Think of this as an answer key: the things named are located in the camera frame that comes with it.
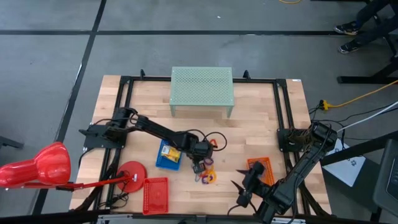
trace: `gray floor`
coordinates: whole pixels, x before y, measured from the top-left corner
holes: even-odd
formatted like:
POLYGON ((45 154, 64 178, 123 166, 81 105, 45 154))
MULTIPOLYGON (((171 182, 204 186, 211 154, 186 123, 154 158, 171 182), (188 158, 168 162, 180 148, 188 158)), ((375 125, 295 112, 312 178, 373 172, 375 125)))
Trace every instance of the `gray floor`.
MULTIPOLYGON (((100 1, 5 0, 0 2, 0 29, 91 30, 100 1)), ((250 1, 108 1, 100 30, 330 30, 354 19, 358 2, 303 0, 286 5, 277 0, 250 1)), ((381 13, 391 15, 389 9, 381 13)), ((173 66, 232 67, 234 76, 302 79, 308 107, 320 99, 337 104, 378 88, 339 85, 340 75, 370 75, 389 62, 383 40, 341 55, 337 46, 350 37, 236 35, 97 36, 72 119, 65 136, 77 175, 84 138, 78 129, 91 120, 103 75, 170 75, 173 66)), ((31 158, 55 136, 86 47, 86 35, 0 35, 0 136, 25 143, 22 150, 4 147, 0 165, 31 158)), ((343 119, 350 114, 392 103, 396 87, 341 109, 318 112, 317 118, 343 119)), ((394 113, 349 129, 346 136, 374 138, 395 131, 394 113)), ((359 141, 349 140, 350 145, 359 141)), ((382 151, 366 155, 379 161, 382 151)), ((344 218, 367 220, 370 212, 327 186, 332 211, 344 218)), ((34 196, 30 190, 0 190, 0 216, 25 215, 34 196)), ((50 191, 44 212, 65 212, 70 193, 50 191)), ((381 221, 397 218, 383 211, 381 221)))

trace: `wooden table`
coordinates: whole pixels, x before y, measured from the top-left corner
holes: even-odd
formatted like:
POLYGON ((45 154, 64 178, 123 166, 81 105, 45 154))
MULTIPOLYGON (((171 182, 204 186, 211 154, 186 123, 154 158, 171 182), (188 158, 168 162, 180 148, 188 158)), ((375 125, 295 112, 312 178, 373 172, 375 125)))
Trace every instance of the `wooden table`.
MULTIPOLYGON (((114 102, 118 92, 120 76, 105 75, 99 90, 93 122, 102 118, 111 118, 114 102)), ((310 118, 307 103, 300 80, 287 80, 289 98, 296 128, 308 128, 310 118)), ((278 126, 274 92, 271 84, 234 83, 235 107, 230 119, 226 117, 223 107, 186 107, 180 106, 172 117, 169 107, 170 82, 135 81, 131 107, 139 114, 174 131, 200 129, 204 133, 219 131, 228 139, 228 147, 221 152, 213 153, 217 180, 214 184, 202 185, 194 181, 195 174, 191 160, 182 158, 180 171, 163 170, 155 167, 160 139, 147 133, 133 132, 128 134, 126 147, 123 149, 119 165, 127 161, 138 161, 146 169, 148 177, 169 178, 169 213, 226 215, 235 205, 238 197, 233 180, 241 183, 243 175, 236 169, 246 169, 246 159, 269 157, 275 181, 285 177, 283 155, 279 151, 276 129, 278 126)), ((282 111, 287 128, 283 93, 280 90, 282 111)), ((219 146, 223 139, 214 136, 219 146)), ((94 149, 81 161, 76 182, 96 182, 100 176, 104 149, 94 149)), ((315 200, 322 208, 330 211, 322 169, 317 164, 305 179, 305 183, 315 200)), ((73 193, 70 208, 79 206, 92 189, 77 190, 73 193)), ((102 200, 105 200, 107 187, 104 188, 102 200)), ((117 212, 142 212, 143 190, 129 195, 129 201, 117 212)), ((302 213, 302 200, 298 193, 298 207, 302 213)), ((253 196, 252 202, 258 206, 261 198, 253 196)), ((233 215, 252 215, 251 207, 234 209, 233 215)))

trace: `blue container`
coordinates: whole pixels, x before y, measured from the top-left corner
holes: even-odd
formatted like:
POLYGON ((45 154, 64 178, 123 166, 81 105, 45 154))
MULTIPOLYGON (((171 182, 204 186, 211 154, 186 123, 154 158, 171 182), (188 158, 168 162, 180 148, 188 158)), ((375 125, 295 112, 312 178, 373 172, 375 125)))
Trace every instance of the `blue container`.
POLYGON ((180 159, 178 160, 178 162, 173 162, 170 159, 162 156, 163 145, 168 146, 169 143, 164 140, 162 140, 160 142, 159 152, 157 153, 157 159, 156 159, 155 166, 162 168, 162 169, 178 171, 180 169, 181 158, 183 156, 183 153, 181 152, 181 156, 180 156, 180 159))

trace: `red disk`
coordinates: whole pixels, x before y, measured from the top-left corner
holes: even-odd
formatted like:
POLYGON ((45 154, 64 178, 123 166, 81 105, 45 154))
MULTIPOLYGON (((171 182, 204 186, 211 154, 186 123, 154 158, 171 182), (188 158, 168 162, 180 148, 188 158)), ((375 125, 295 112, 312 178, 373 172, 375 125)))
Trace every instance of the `red disk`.
POLYGON ((136 161, 130 161, 123 164, 119 170, 118 174, 121 172, 127 172, 132 179, 124 186, 124 183, 118 183, 119 189, 126 193, 136 192, 144 186, 144 179, 147 177, 147 171, 144 165, 136 161))

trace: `shoe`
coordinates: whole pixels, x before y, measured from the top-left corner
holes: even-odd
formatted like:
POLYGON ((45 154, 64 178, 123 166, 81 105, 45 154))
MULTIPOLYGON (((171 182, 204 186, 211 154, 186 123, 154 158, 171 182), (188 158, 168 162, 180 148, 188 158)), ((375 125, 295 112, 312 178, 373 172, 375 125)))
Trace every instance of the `shoe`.
POLYGON ((359 50, 361 47, 360 44, 355 42, 355 40, 348 42, 347 44, 343 44, 338 48, 338 51, 342 54, 348 54, 350 52, 354 52, 356 50, 359 50))
POLYGON ((361 27, 355 21, 335 26, 334 30, 339 34, 356 35, 361 27))

